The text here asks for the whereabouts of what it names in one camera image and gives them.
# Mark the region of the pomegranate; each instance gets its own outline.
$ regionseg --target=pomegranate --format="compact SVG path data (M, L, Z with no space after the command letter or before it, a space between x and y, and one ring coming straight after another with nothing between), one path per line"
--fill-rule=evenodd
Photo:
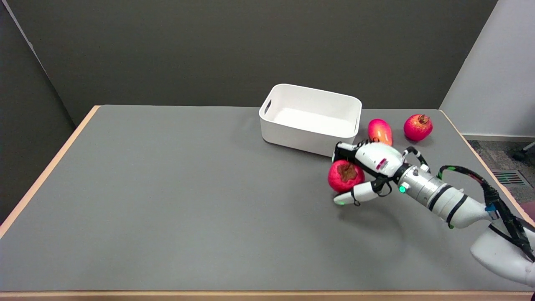
M368 124L368 136L372 141L379 141L392 146L392 129L386 121L374 119Z
M364 171L351 162L338 160L331 165L327 180L334 191L348 192L364 181Z
M422 141L433 131L431 118L423 114L414 114L403 125L405 136L412 141Z

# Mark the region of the white plastic bin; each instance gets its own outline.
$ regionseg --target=white plastic bin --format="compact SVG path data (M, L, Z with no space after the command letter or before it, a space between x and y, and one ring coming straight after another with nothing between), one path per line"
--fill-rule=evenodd
M352 96L280 84L258 113L267 142L331 157L338 141L353 143L361 110Z

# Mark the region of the red pomegranate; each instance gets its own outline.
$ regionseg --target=red pomegranate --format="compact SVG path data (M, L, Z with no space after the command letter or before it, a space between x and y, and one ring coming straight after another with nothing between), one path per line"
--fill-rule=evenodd
M327 180L334 191L348 192L364 181L364 171L351 162L338 160L331 165Z
M412 141L422 141L433 131L433 123L429 116L414 114L405 121L403 126L405 136Z

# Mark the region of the white wall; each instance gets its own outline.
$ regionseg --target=white wall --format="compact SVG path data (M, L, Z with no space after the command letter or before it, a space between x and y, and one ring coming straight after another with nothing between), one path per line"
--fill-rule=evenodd
M535 0L499 0L440 109L467 135L535 137Z

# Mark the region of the gray wall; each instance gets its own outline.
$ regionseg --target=gray wall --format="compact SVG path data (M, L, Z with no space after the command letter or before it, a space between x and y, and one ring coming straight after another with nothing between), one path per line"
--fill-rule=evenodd
M496 0L8 0L69 113L259 106L278 83L439 108Z
M71 133L59 98L0 4L0 223Z

